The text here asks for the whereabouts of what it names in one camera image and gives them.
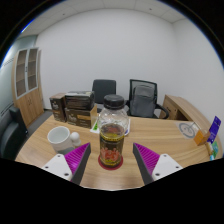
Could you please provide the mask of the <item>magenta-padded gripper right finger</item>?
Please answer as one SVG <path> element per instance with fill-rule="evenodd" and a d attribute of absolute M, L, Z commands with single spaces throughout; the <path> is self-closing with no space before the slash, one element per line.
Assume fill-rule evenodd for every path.
<path fill-rule="evenodd" d="M 145 185 L 182 169 L 168 154 L 159 155 L 138 143 L 133 144 L 133 154 Z"/>

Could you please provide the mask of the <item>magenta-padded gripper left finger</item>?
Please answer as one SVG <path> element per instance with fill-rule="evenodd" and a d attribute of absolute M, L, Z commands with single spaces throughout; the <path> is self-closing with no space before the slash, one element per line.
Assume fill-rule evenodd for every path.
<path fill-rule="evenodd" d="M 91 145 L 86 143 L 65 155 L 56 154 L 42 169 L 79 185 L 90 153 Z"/>

